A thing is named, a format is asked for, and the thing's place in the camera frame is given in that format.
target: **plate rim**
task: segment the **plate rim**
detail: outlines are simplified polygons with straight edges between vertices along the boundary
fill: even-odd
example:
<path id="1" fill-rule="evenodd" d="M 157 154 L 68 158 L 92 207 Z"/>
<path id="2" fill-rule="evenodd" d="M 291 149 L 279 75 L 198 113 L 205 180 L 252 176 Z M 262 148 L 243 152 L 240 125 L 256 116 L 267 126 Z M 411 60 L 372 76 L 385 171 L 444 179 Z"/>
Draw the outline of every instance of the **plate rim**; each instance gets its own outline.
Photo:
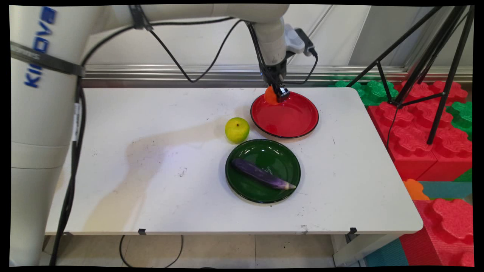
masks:
<path id="1" fill-rule="evenodd" d="M 230 188 L 232 188 L 232 190 L 234 190 L 239 196 L 241 196 L 242 198 L 244 199 L 247 199 L 249 201 L 252 201 L 252 202 L 255 202 L 255 203 L 262 203 L 262 204 L 269 204 L 269 203 L 275 203 L 275 202 L 279 202 L 281 200 L 284 200 L 286 198 L 288 198 L 290 195 L 292 195 L 296 189 L 292 190 L 292 192 L 290 192 L 287 196 L 283 197 L 283 198 L 280 198 L 278 200 L 274 200 L 274 201 L 257 201 L 255 199 L 251 199 L 251 198 L 248 198 L 246 196 L 244 196 L 243 194 L 241 194 L 237 189 L 235 189 L 232 184 L 230 184 L 230 182 L 228 181 L 229 178 L 228 178 L 228 174 L 227 174 L 227 166 L 229 165 L 229 161 L 228 159 L 231 157 L 232 153 L 235 151 L 236 148 L 238 148 L 239 146 L 245 144 L 245 143 L 249 143 L 249 142 L 253 142 L 253 141 L 269 141 L 269 142 L 274 142 L 276 144 L 279 144 L 285 148 L 287 148 L 287 150 L 289 150 L 291 152 L 291 154 L 294 156 L 294 158 L 296 158 L 296 162 L 297 162 L 297 166 L 298 166 L 298 169 L 299 169 L 299 176 L 298 176 L 298 185 L 299 186 L 299 183 L 301 182 L 301 164 L 299 163 L 299 160 L 298 160 L 298 157 L 296 157 L 296 154 L 294 154 L 294 152 L 292 152 L 291 149 L 289 149 L 289 147 L 277 142 L 277 141 L 274 141 L 274 140 L 269 140 L 269 139 L 252 139 L 252 140 L 248 140 L 248 141 L 245 141 L 243 143 L 241 143 L 240 145 L 234 147 L 234 149 L 232 149 L 232 151 L 230 152 L 230 154 L 227 156 L 227 160 L 225 161 L 225 179 L 227 180 L 227 183 L 228 185 L 230 186 Z"/>
<path id="2" fill-rule="evenodd" d="M 308 135 L 309 133 L 311 133 L 311 132 L 312 132 L 312 131 L 313 131 L 313 130 L 314 130 L 314 129 L 315 129 L 317 126 L 318 126 L 318 124 L 319 124 L 319 111 L 318 111 L 318 108 L 316 107 L 316 105 L 315 105 L 315 104 L 314 104 L 314 103 L 313 103 L 311 100 L 309 100 L 309 99 L 308 99 L 307 97 L 305 97 L 304 95 L 302 95 L 302 94 L 300 94 L 300 93 L 297 93 L 297 92 L 293 92 L 293 93 L 296 93 L 296 94 L 298 94 L 298 95 L 300 95 L 300 96 L 304 97 L 305 99 L 307 99 L 307 100 L 309 101 L 309 103 L 311 103 L 311 104 L 314 106 L 314 108 L 316 109 L 316 114 L 317 114 L 317 118 L 318 118 L 318 119 L 316 120 L 316 124 L 314 125 L 314 127 L 313 127 L 313 128 L 310 130 L 310 131 L 308 131 L 308 132 L 306 132 L 306 133 L 304 133 L 304 134 L 302 134 L 302 135 L 299 135 L 299 136 L 280 136 L 280 135 L 272 134 L 272 133 L 270 133 L 270 132 L 268 132 L 268 131 L 264 130 L 263 128 L 261 128 L 261 127 L 260 127 L 260 126 L 257 124 L 257 122 L 254 120 L 254 115 L 252 114 L 252 107 L 254 106 L 254 103 L 257 101 L 257 99 L 259 99 L 259 97 L 263 96 L 263 94 L 261 94 L 261 95 L 260 95 L 260 96 L 258 96 L 256 99 L 254 99 L 254 101 L 252 102 L 252 105 L 250 105 L 250 118 L 252 119 L 252 122 L 253 122 L 253 123 L 254 123 L 254 124 L 255 124 L 255 125 L 256 125 L 256 126 L 259 128 L 259 129 L 260 129 L 260 130 L 262 130 L 263 132 L 265 132 L 265 133 L 267 133 L 267 134 L 269 134 L 269 135 L 271 135 L 271 136 L 274 136 L 274 137 L 277 137 L 277 138 L 282 138 L 282 139 L 294 139 L 294 138 L 299 138 L 299 137 L 306 136 L 306 135 Z"/>

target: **yellow apple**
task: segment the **yellow apple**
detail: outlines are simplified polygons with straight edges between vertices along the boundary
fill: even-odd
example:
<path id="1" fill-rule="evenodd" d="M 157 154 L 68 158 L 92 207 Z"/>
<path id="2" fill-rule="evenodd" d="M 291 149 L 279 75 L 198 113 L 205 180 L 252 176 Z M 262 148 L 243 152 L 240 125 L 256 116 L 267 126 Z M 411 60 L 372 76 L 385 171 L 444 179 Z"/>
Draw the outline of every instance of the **yellow apple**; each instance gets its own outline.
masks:
<path id="1" fill-rule="evenodd" d="M 225 125 L 225 135 L 233 143 L 242 143 L 249 135 L 249 123 L 240 117 L 232 118 Z"/>

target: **eggplant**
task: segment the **eggplant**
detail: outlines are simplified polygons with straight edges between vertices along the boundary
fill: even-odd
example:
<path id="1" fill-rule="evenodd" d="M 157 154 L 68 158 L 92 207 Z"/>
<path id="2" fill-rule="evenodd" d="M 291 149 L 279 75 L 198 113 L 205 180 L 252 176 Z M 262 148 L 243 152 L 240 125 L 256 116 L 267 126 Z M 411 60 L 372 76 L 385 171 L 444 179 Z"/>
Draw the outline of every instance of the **eggplant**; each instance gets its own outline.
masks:
<path id="1" fill-rule="evenodd" d="M 274 175 L 271 175 L 264 170 L 261 170 L 255 164 L 249 161 L 246 161 L 244 159 L 235 158 L 232 160 L 231 164 L 238 171 L 252 177 L 253 179 L 263 183 L 268 187 L 279 189 L 279 190 L 296 189 L 295 185 L 287 181 L 284 181 Z"/>

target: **orange ball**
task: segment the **orange ball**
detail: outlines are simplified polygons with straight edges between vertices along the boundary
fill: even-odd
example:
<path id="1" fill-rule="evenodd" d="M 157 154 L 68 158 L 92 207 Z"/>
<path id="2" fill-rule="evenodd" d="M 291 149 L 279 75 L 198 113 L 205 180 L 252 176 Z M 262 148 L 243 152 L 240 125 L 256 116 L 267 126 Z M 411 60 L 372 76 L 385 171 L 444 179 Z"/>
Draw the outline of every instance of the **orange ball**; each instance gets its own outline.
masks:
<path id="1" fill-rule="evenodd" d="M 266 92 L 264 93 L 264 99 L 270 105 L 278 105 L 278 104 L 280 104 L 280 103 L 277 102 L 277 96 L 275 95 L 275 92 L 272 90 L 272 86 L 269 86 L 266 89 Z"/>

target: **teal foam mat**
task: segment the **teal foam mat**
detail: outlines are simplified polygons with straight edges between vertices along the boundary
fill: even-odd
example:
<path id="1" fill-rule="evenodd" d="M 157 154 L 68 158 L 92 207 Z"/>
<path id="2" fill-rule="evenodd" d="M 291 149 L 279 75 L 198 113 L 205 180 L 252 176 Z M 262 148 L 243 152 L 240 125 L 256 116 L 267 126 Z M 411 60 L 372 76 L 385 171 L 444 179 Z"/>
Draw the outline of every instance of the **teal foam mat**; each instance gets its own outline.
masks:
<path id="1" fill-rule="evenodd" d="M 366 256 L 368 266 L 407 266 L 408 261 L 400 239 L 395 239 L 386 246 Z"/>
<path id="2" fill-rule="evenodd" d="M 429 198 L 465 198 L 472 194 L 472 182 L 421 181 Z"/>

